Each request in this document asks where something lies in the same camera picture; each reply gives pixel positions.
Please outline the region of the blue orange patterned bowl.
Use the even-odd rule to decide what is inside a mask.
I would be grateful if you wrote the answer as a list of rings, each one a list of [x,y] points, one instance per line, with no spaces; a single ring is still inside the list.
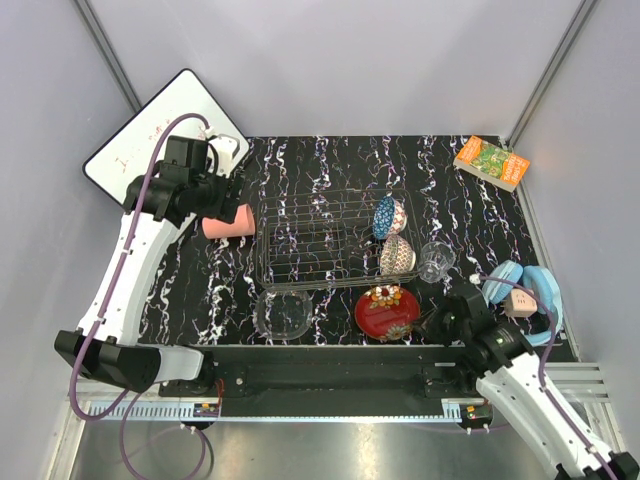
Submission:
[[[408,223],[404,205],[394,197],[385,196],[377,205],[372,231],[377,240],[387,239],[402,232]]]

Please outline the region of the pink plastic cup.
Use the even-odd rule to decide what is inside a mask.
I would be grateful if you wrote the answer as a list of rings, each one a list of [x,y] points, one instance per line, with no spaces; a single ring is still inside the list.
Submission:
[[[203,218],[203,233],[210,240],[252,236],[256,232],[256,224],[251,207],[242,204],[237,208],[234,221],[229,224],[221,220]]]

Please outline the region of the brown patterned ceramic bowl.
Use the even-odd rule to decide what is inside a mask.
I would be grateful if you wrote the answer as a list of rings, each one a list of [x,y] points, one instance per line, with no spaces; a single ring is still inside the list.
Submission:
[[[416,253],[407,240],[400,235],[390,235],[385,240],[381,252],[380,273],[398,275],[411,272],[416,259]]]

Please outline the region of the red floral plate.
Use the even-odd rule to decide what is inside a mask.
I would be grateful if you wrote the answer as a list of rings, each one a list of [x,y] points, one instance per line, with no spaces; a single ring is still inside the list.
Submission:
[[[365,335],[388,342],[411,333],[421,317],[421,308],[415,296],[399,285],[376,286],[358,299],[354,316]]]

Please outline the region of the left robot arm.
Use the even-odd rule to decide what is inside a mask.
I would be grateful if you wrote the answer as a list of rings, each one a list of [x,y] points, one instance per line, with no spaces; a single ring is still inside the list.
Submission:
[[[196,396],[215,386],[202,352],[144,346],[139,326],[148,292],[167,249],[197,217],[230,223],[244,184],[245,139],[170,136],[156,148],[156,166],[127,187],[113,256],[89,309],[73,331],[61,330],[55,351],[84,377],[133,392],[180,380]]]

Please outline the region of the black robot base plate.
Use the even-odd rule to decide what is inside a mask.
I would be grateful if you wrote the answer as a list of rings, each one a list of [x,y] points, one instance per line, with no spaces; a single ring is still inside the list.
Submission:
[[[266,390],[421,390],[430,382],[446,386],[443,370],[462,356],[461,346],[217,346],[206,347],[204,384],[167,381],[162,397],[216,393],[243,398]]]

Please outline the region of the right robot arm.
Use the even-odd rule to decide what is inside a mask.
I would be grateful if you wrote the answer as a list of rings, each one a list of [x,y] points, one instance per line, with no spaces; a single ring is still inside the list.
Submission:
[[[639,463],[604,442],[553,384],[519,328],[499,321],[481,291],[453,287],[428,320],[426,336],[464,344],[445,374],[466,396],[479,395],[502,414],[552,479],[637,479]]]

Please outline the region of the clear drinking glass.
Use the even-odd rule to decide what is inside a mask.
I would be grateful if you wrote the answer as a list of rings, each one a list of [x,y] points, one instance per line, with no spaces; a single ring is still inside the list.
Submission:
[[[453,249],[439,241],[425,244],[419,255],[419,278],[427,283],[436,283],[453,267],[456,254]]]

